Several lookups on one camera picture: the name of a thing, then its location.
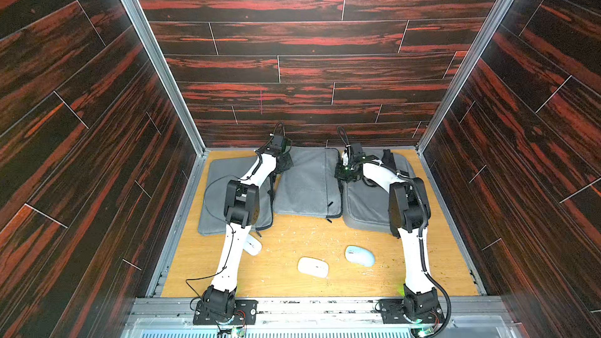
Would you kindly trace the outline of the grey laptop sleeve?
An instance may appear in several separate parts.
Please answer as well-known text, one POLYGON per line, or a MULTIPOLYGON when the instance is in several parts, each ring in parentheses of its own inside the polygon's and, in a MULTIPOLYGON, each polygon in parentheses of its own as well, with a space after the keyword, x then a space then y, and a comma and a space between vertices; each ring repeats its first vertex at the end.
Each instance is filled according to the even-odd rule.
POLYGON ((283 172, 275 191, 278 214, 339 218, 342 192, 335 178, 340 153, 335 148, 293 147, 293 167, 283 172))

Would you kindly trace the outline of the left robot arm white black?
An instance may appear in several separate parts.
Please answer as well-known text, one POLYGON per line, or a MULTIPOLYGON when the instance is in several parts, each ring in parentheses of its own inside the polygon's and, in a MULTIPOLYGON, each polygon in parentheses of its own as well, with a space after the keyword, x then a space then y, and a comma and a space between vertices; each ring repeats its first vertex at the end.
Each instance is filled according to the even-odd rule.
POLYGON ((217 324, 225 325, 235 314, 239 263, 252 226, 260 214, 260 187, 273 186, 277 175, 293 166, 291 141, 283 122, 275 125, 270 139, 255 151, 257 160, 242 177, 230 180, 225 189, 224 222, 226 237, 218 271, 203 293, 200 304, 217 324))

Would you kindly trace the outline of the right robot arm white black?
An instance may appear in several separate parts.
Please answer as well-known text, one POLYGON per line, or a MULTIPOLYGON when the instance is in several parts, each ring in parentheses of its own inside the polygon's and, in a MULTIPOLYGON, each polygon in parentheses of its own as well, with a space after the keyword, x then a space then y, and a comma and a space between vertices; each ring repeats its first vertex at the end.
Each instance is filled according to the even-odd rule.
POLYGON ((336 128, 344 143, 344 154, 335 170, 343 182, 369 180, 389 195, 391 234, 402 240, 405 283, 402 313, 412 324, 429 324, 413 330, 413 336, 436 336, 449 324, 452 305, 446 290, 430 274, 427 256, 427 226, 431 217, 424 181, 397 168, 390 150, 382 158, 366 154, 360 143, 352 143, 343 127, 336 128))

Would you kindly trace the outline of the light blue mouse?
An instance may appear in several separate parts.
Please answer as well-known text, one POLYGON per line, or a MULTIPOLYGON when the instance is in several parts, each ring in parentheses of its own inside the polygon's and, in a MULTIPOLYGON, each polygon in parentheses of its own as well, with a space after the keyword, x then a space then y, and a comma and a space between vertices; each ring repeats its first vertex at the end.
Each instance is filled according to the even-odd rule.
POLYGON ((375 256, 369 250, 358 246, 347 246, 344 252, 347 261, 371 268, 375 264, 375 256))

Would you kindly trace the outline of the grey bag with straps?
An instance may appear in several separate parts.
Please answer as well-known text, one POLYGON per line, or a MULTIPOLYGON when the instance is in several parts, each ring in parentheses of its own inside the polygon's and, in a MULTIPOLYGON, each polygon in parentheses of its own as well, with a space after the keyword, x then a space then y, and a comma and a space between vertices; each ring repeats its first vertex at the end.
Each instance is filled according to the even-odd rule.
POLYGON ((391 235, 389 193, 380 186, 369 187, 363 181, 344 183, 344 223, 354 229, 391 235))

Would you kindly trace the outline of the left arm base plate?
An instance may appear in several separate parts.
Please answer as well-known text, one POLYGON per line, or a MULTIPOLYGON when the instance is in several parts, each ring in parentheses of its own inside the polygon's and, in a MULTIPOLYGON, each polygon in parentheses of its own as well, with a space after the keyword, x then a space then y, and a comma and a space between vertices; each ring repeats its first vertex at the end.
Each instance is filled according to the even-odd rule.
POLYGON ((194 311, 193 325, 254 325, 257 309, 257 300, 236 299, 233 313, 227 317, 211 311, 201 300, 198 300, 194 311))

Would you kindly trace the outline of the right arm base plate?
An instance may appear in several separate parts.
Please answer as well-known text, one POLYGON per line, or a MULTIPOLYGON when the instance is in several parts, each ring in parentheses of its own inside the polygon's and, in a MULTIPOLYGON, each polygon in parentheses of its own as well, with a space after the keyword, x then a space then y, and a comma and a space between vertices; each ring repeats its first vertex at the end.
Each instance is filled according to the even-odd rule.
POLYGON ((439 303, 404 299, 381 299, 378 308, 385 324, 439 324, 444 315, 439 303))

